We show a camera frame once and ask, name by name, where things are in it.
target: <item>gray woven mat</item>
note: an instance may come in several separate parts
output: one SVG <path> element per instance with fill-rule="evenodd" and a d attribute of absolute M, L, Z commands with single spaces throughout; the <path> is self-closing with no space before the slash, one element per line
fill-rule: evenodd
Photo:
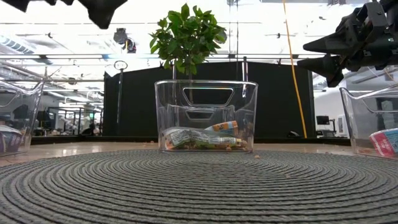
<path fill-rule="evenodd" d="M 398 223 L 398 162 L 364 157 L 105 152 L 2 167 L 0 187 L 0 223 Z"/>

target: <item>ceiling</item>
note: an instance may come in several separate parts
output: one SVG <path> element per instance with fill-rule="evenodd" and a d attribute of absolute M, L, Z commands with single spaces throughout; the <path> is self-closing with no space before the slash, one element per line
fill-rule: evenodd
<path fill-rule="evenodd" d="M 26 13 L 0 1 L 0 43 L 12 40 L 35 57 L 47 55 L 47 60 L 24 58 L 29 55 L 4 44 L 0 44 L 0 59 L 6 58 L 6 62 L 57 80 L 101 80 L 104 71 L 118 73 L 113 64 L 119 59 L 128 63 L 128 70 L 157 67 L 157 56 L 149 54 L 148 34 L 157 29 L 157 21 L 169 10 L 178 11 L 186 2 L 190 7 L 198 5 L 203 11 L 212 10 L 220 25 L 227 29 L 227 42 L 212 61 L 227 61 L 228 54 L 239 54 L 252 61 L 275 63 L 285 58 L 282 63 L 290 63 L 285 18 L 293 54 L 301 55 L 300 58 L 317 57 L 308 55 L 313 53 L 304 51 L 302 45 L 334 32 L 341 17 L 366 0 L 347 0 L 346 5 L 334 6 L 322 0 L 287 1 L 286 16 L 283 4 L 275 1 L 240 0 L 238 5 L 230 6 L 225 0 L 130 0 L 116 10 L 108 30 L 97 28 L 78 1 L 72 6 L 61 1 L 56 6 L 32 1 Z M 113 40 L 116 29 L 122 27 L 135 42 L 136 54 L 127 55 Z M 60 87 L 101 90 L 103 83 L 61 83 Z"/>

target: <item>pink label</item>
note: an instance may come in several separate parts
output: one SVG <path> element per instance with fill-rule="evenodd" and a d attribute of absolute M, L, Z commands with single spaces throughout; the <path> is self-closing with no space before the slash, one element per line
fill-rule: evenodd
<path fill-rule="evenodd" d="M 371 135 L 371 141 L 376 151 L 382 156 L 393 156 L 395 154 L 388 138 L 384 133 L 377 133 Z"/>

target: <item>yellow cable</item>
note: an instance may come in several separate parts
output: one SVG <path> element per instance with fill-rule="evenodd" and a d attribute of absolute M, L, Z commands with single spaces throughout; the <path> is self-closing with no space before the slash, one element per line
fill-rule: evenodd
<path fill-rule="evenodd" d="M 282 0 L 282 2 L 283 2 L 283 4 L 284 4 L 284 11 L 285 11 L 287 42 L 289 43 L 290 62 L 292 63 L 292 75 L 293 75 L 294 87 L 295 87 L 295 89 L 296 89 L 298 107 L 300 108 L 300 115 L 301 115 L 301 122 L 302 122 L 302 124 L 303 124 L 304 138 L 307 138 L 307 129 L 306 129 L 306 127 L 305 127 L 305 120 L 304 120 L 303 108 L 302 108 L 302 105 L 301 105 L 300 93 L 299 93 L 299 88 L 297 87 L 296 73 L 295 73 L 294 64 L 293 64 L 292 45 L 291 45 L 291 43 L 290 43 L 289 26 L 287 25 L 286 2 L 285 2 L 285 0 Z"/>

